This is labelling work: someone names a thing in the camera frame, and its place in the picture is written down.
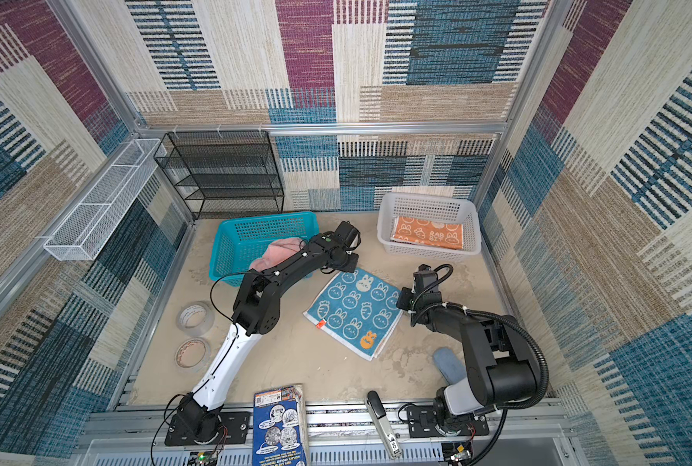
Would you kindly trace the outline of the pink terry towel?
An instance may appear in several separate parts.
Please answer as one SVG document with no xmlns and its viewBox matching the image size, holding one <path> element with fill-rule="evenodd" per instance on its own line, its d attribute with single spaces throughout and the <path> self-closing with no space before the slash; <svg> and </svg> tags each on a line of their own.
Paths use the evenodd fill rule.
<svg viewBox="0 0 692 466">
<path fill-rule="evenodd" d="M 250 264 L 250 268 L 258 272 L 268 270 L 299 252 L 304 245 L 305 240 L 297 237 L 275 240 Z"/>
</svg>

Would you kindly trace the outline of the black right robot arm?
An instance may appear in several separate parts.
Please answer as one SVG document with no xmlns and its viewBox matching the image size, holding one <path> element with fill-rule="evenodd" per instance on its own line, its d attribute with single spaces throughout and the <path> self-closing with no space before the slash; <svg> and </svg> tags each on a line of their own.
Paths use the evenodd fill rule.
<svg viewBox="0 0 692 466">
<path fill-rule="evenodd" d="M 462 378 L 441 388 L 433 401 L 437 427 L 454 432 L 494 411 L 534 407 L 549 388 L 550 370 L 541 347 L 512 316 L 471 310 L 444 300 L 440 285 L 454 267 L 422 264 L 412 287 L 398 297 L 412 326 L 443 334 L 462 345 Z"/>
</svg>

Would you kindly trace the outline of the orange bunny pattern towel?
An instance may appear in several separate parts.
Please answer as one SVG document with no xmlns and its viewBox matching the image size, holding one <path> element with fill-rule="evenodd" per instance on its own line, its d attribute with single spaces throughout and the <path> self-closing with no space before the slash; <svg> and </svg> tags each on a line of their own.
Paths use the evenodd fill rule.
<svg viewBox="0 0 692 466">
<path fill-rule="evenodd" d="M 394 219 L 390 240 L 396 243 L 462 250 L 464 227 L 456 223 L 439 223 L 415 217 Z"/>
</svg>

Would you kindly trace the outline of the blue bunny pattern towel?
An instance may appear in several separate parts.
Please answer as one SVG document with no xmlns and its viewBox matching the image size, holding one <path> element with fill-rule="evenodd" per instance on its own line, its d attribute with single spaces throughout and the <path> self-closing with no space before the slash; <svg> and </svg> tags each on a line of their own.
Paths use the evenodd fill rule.
<svg viewBox="0 0 692 466">
<path fill-rule="evenodd" d="M 303 316 L 348 350 L 372 361 L 400 321 L 398 297 L 397 287 L 358 268 L 336 274 Z"/>
</svg>

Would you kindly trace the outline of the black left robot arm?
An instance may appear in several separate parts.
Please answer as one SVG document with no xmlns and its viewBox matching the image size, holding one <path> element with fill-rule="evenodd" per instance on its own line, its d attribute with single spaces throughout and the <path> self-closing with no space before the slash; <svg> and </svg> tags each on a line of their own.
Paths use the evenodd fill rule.
<svg viewBox="0 0 692 466">
<path fill-rule="evenodd" d="M 285 292 L 320 269 L 355 271 L 359 244 L 359 229 L 342 221 L 334 231 L 299 241 L 293 254 L 281 263 L 243 274 L 225 342 L 200 382 L 165 416 L 163 422 L 169 427 L 163 441 L 166 446 L 217 445 L 225 439 L 231 429 L 222 408 L 231 384 L 256 343 L 278 324 Z"/>
</svg>

